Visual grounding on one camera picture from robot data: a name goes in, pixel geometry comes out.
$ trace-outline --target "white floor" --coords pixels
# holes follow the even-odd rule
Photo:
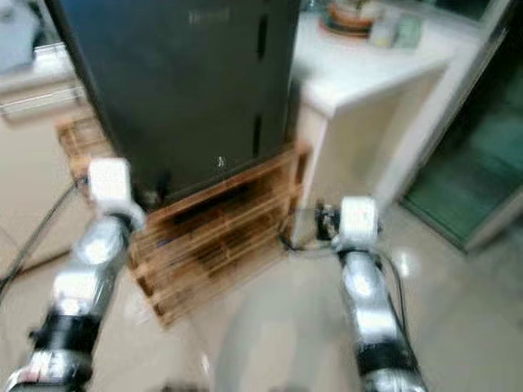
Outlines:
[[[485,267],[496,264],[495,253],[467,260],[399,208],[383,224],[382,247],[405,277],[413,347],[431,390],[521,390],[523,300]],[[152,392],[177,383],[221,392],[358,390],[336,258],[278,249],[265,256],[280,262],[167,331],[126,271],[89,390]],[[41,323],[59,268],[19,279],[2,303],[1,382],[24,362],[27,332]],[[511,281],[523,278],[517,271]]]

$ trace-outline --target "metallic robot arm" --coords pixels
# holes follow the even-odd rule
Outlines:
[[[89,170],[97,219],[73,248],[55,278],[45,322],[32,332],[28,363],[11,374],[5,391],[81,391],[92,375],[92,351],[127,260],[130,233],[144,223],[132,201],[127,164],[101,159]]]
[[[342,296],[349,315],[364,392],[426,392],[418,361],[391,303],[379,257],[378,210],[371,198],[344,198],[340,211],[316,213],[339,230],[333,246],[342,263]]]

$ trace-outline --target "wooden pallet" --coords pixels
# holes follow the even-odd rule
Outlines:
[[[92,158],[114,151],[93,118],[57,128],[75,178]],[[308,154],[284,151],[203,191],[151,212],[135,234],[129,268],[162,325],[168,325],[273,260],[255,257],[275,243],[302,191]]]

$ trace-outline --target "wooden crate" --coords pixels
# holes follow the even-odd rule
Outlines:
[[[63,122],[60,142],[75,178],[114,151],[92,118]],[[308,148],[284,151],[236,176],[151,212],[132,238],[129,268],[162,325],[243,282],[273,261],[256,257],[287,226],[301,195]]]

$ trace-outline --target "countertop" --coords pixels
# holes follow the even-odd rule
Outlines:
[[[302,101],[333,117],[337,110],[444,69],[453,55],[445,39],[426,25],[415,50],[389,49],[329,33],[317,14],[302,13],[293,75]]]

